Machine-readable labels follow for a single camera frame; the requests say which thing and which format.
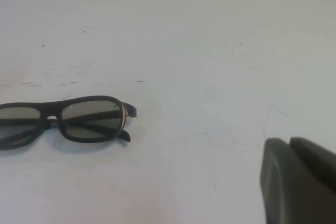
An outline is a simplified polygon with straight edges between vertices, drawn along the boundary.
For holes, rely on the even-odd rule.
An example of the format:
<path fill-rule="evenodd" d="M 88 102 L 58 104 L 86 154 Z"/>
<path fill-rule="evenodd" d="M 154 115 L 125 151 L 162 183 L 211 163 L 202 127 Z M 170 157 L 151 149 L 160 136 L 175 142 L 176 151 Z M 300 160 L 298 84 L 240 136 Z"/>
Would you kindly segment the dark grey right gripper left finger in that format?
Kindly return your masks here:
<path fill-rule="evenodd" d="M 267 223 L 335 223 L 335 185 L 317 180 L 289 142 L 266 139 L 262 158 Z"/>

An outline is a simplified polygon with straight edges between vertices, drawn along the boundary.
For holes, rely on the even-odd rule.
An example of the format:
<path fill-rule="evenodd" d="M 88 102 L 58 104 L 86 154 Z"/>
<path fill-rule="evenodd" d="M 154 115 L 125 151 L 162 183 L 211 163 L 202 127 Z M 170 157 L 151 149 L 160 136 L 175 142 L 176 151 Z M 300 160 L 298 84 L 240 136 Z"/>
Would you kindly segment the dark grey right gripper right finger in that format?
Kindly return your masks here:
<path fill-rule="evenodd" d="M 302 137 L 292 137 L 289 145 L 317 180 L 335 185 L 335 153 Z"/>

